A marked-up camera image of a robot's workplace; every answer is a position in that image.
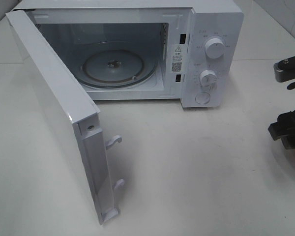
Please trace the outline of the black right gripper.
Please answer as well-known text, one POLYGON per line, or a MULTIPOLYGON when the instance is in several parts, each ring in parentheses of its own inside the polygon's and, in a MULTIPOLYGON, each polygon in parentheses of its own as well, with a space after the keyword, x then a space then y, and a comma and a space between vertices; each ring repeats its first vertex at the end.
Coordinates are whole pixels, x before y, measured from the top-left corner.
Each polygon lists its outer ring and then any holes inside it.
POLYGON ((273 140, 282 139, 285 149, 295 149, 295 110, 280 114, 268 131, 273 140))

